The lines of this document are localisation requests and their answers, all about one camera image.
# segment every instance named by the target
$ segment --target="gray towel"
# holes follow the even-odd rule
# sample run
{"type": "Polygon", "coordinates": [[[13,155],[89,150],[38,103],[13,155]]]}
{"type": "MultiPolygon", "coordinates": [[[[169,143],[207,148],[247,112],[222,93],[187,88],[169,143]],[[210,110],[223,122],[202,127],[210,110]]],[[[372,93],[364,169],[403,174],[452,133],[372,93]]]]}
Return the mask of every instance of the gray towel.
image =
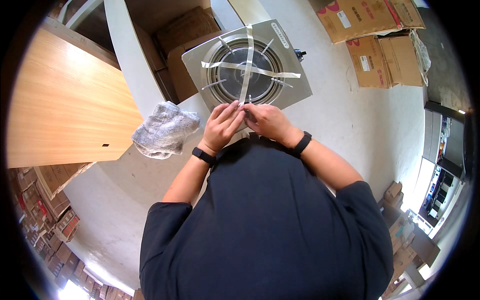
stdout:
{"type": "Polygon", "coordinates": [[[187,136],[197,131],[200,118],[172,102],[162,102],[132,135],[132,141],[143,155],[166,159],[181,154],[187,136]]]}

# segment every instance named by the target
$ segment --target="navy t-shirt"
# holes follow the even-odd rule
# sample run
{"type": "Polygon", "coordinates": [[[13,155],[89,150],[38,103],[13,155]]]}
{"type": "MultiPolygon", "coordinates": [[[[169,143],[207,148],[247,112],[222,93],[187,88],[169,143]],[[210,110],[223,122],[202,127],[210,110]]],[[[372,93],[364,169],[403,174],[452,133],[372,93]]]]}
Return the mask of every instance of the navy t-shirt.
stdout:
{"type": "Polygon", "coordinates": [[[140,252],[154,299],[375,299],[393,250],[369,185],[336,197],[266,138],[227,147],[195,209],[155,203],[140,252]]]}

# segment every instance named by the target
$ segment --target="black smartwatch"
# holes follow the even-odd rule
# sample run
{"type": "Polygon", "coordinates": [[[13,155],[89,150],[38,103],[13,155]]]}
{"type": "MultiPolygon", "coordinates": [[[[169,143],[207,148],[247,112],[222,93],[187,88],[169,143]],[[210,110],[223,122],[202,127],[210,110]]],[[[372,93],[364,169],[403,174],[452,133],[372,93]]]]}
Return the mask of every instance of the black smartwatch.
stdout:
{"type": "Polygon", "coordinates": [[[293,148],[293,155],[296,157],[300,157],[300,154],[302,153],[303,150],[307,147],[308,143],[312,140],[312,135],[309,134],[308,132],[304,131],[304,135],[300,142],[293,148]]]}
{"type": "Polygon", "coordinates": [[[210,167],[213,167],[213,165],[216,163],[216,157],[215,156],[211,156],[211,155],[207,154],[205,151],[203,151],[202,149],[199,149],[197,147],[195,147],[192,150],[192,155],[194,155],[194,156],[198,157],[199,159],[203,160],[204,162],[209,164],[210,167]]]}

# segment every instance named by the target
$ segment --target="stove burner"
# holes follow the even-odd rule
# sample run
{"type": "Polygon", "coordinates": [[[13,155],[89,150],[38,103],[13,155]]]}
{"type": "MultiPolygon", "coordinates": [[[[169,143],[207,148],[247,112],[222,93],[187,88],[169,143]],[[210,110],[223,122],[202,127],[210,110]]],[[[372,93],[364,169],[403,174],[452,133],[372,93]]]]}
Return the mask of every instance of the stove burner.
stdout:
{"type": "MultiPolygon", "coordinates": [[[[237,38],[227,43],[232,52],[228,47],[222,45],[215,51],[210,61],[246,64],[248,40],[237,38]]],[[[263,70],[282,72],[282,66],[277,55],[270,48],[265,49],[265,47],[266,44],[255,40],[252,66],[263,70]]],[[[245,74],[244,70],[215,67],[206,69],[206,72],[208,84],[226,79],[226,81],[210,87],[210,91],[219,102],[231,103],[239,99],[245,74]]],[[[270,103],[280,94],[282,87],[283,85],[271,80],[270,76],[251,72],[247,95],[251,96],[252,103],[270,103]]]]}

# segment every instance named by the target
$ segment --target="appliance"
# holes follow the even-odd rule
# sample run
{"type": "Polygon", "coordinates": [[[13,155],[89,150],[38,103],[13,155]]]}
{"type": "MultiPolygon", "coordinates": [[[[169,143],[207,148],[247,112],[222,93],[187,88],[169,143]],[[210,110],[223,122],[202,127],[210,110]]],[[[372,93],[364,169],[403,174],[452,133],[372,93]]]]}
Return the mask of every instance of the appliance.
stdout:
{"type": "MultiPolygon", "coordinates": [[[[278,21],[272,19],[253,24],[251,31],[252,72],[245,103],[271,104],[283,109],[311,96],[312,90],[300,65],[306,52],[292,47],[278,21]],[[299,74],[300,78],[278,74],[282,72],[299,74]]],[[[239,99],[248,51],[247,27],[243,27],[211,39],[182,55],[190,77],[210,111],[221,103],[239,99]],[[220,62],[240,68],[206,68],[202,62],[204,66],[205,63],[211,65],[220,62]]]]}

